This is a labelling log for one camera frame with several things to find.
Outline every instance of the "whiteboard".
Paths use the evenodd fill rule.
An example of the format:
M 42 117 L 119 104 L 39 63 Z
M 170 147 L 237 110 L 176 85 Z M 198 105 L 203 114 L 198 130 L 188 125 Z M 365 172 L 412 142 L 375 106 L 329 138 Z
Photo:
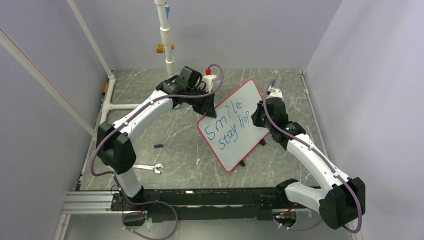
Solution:
M 261 94 L 249 79 L 216 105 L 216 118 L 202 117 L 197 129 L 225 171 L 231 172 L 268 134 L 268 129 L 252 123 Z

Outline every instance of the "red whiteboard frame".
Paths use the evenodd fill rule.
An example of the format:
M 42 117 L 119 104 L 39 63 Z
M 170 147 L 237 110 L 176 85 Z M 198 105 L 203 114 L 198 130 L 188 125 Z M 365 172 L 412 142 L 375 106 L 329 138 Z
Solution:
M 232 91 L 232 93 L 230 93 L 230 95 L 228 95 L 226 98 L 224 98 L 224 100 L 222 100 L 220 103 L 218 103 L 216 106 L 215 106 L 215 109 L 217 108 L 217 107 L 219 107 L 223 102 L 225 102 L 229 97 L 231 97 L 233 94 L 235 94 L 240 88 L 242 88 L 245 84 L 247 84 L 248 82 L 250 82 L 250 81 L 252 81 L 253 83 L 254 83 L 254 86 L 256 87 L 256 89 L 257 89 L 257 92 L 259 93 L 259 95 L 262 97 L 262 95 L 261 95 L 261 91 L 259 90 L 259 87 L 258 87 L 258 85 L 256 84 L 256 82 L 255 82 L 255 80 L 253 80 L 253 78 L 249 78 L 247 81 L 245 81 L 245 82 L 243 82 L 243 84 L 242 85 L 240 85 L 239 87 L 237 87 L 237 89 L 236 90 L 234 90 L 234 91 Z M 246 153 L 246 155 L 244 155 L 241 159 L 240 159 L 240 161 L 238 161 L 237 162 L 237 164 L 233 167 L 233 168 L 231 168 L 230 170 L 227 170 L 227 169 L 225 169 L 225 167 L 224 167 L 224 165 L 223 165 L 223 163 L 221 162 L 221 160 L 220 160 L 220 158 L 217 156 L 217 153 L 214 151 L 214 149 L 212 148 L 212 146 L 211 146 L 211 144 L 209 144 L 209 142 L 208 142 L 208 140 L 206 139 L 206 137 L 205 137 L 205 135 L 203 134 L 203 132 L 200 130 L 200 128 L 199 128 L 199 123 L 205 118 L 206 116 L 202 116 L 198 121 L 197 121 L 197 130 L 200 132 L 200 134 L 202 135 L 202 137 L 204 138 L 204 140 L 206 141 L 206 143 L 207 143 L 207 145 L 209 146 L 209 148 L 212 150 L 212 152 L 213 152 L 213 155 L 215 155 L 215 158 L 219 161 L 219 163 L 221 164 L 221 166 L 222 166 L 222 168 L 224 169 L 224 171 L 226 171 L 227 173 L 230 173 L 230 172 L 232 172 L 238 165 L 239 165 L 239 163 L 243 160 L 243 159 L 245 159 L 245 157 L 247 156 L 247 155 L 249 155 L 249 153 L 251 153 L 251 151 L 253 151 L 253 149 L 254 148 L 256 148 L 256 146 L 262 141 L 262 139 L 264 139 L 270 132 L 268 131 L 267 133 L 265 133 L 265 135 L 263 135 L 263 137 Z

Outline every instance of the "wrench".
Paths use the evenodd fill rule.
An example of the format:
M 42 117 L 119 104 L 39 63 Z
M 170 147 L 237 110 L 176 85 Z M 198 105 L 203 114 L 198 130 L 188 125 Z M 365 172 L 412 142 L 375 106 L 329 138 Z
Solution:
M 161 174 L 161 171 L 159 171 L 159 168 L 163 168 L 164 166 L 162 164 L 156 164 L 154 166 L 148 166 L 148 165 L 133 165 L 135 169 L 145 169 L 145 170 L 152 170 L 155 174 Z

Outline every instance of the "white pipe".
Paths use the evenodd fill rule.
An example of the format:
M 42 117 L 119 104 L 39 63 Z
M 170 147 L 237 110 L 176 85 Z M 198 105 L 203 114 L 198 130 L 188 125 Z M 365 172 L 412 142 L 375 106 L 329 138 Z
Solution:
M 63 94 L 47 79 L 40 69 L 24 54 L 23 51 L 0 28 L 0 44 L 50 93 L 56 101 L 94 138 L 97 133 L 94 128 L 81 116 Z
M 168 72 L 169 77 L 174 75 L 175 67 L 174 67 L 174 57 L 171 49 L 171 27 L 168 24 L 167 11 L 165 9 L 166 0 L 154 0 L 154 3 L 157 7 L 157 14 L 159 15 L 160 22 L 160 36 L 162 38 L 163 47 L 165 50 L 165 63 L 166 70 Z
M 96 41 L 94 40 L 94 37 L 93 37 L 92 33 L 90 32 L 90 29 L 87 26 L 86 21 L 83 18 L 83 15 L 81 15 L 81 12 L 78 9 L 77 4 L 75 3 L 74 0 L 67 0 L 67 3 L 69 4 L 70 8 L 72 9 L 73 14 L 75 15 L 76 19 L 78 20 L 79 25 L 81 25 L 81 28 L 84 31 L 85 35 L 87 36 L 87 39 L 90 42 L 95 54 L 97 55 L 98 59 L 100 60 L 101 65 L 103 66 L 104 70 L 106 71 L 107 77 L 109 79 L 113 78 L 114 74 L 112 73 L 111 69 L 109 68 L 108 64 L 106 63 L 106 60 L 103 57 L 103 54 L 99 49 L 99 46 L 97 45 Z
M 320 126 L 318 126 L 317 116 L 315 115 L 314 106 L 312 106 L 311 96 L 309 95 L 309 90 L 308 90 L 308 87 L 306 86 L 305 77 L 303 73 L 299 74 L 299 77 L 300 77 L 300 80 L 302 81 L 303 88 L 306 93 L 307 102 L 309 103 L 309 107 L 312 112 L 312 117 L 315 122 L 316 131 L 318 132 L 319 140 L 321 141 L 321 144 L 322 144 L 322 153 L 324 153 L 324 155 L 328 157 L 329 155 L 327 153 L 327 148 L 326 148 L 326 145 L 324 144 L 324 139 L 323 139 L 323 135 L 321 134 Z
M 103 123 L 108 118 L 108 113 L 111 110 L 111 99 L 112 93 L 114 92 L 114 87 L 117 82 L 115 76 L 109 78 L 109 83 L 107 85 L 107 91 L 104 95 L 103 105 L 101 106 L 101 115 L 100 115 L 100 123 Z
M 111 104 L 110 110 L 136 109 L 140 104 Z
M 67 232 L 68 225 L 69 225 L 68 223 L 70 219 L 71 219 L 70 214 L 61 214 L 59 216 L 59 222 L 57 223 L 56 231 L 54 232 L 54 235 L 53 235 L 53 240 L 65 239 L 65 234 Z

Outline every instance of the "orange valve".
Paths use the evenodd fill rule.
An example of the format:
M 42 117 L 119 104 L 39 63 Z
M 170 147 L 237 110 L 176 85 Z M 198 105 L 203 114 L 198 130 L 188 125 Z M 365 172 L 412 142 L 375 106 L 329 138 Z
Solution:
M 103 94 L 106 94 L 106 92 L 108 91 L 108 87 L 109 87 L 109 83 L 106 82 L 103 86 Z
M 154 51 L 158 54 L 163 54 L 165 52 L 164 45 L 163 44 L 156 44 L 154 47 Z

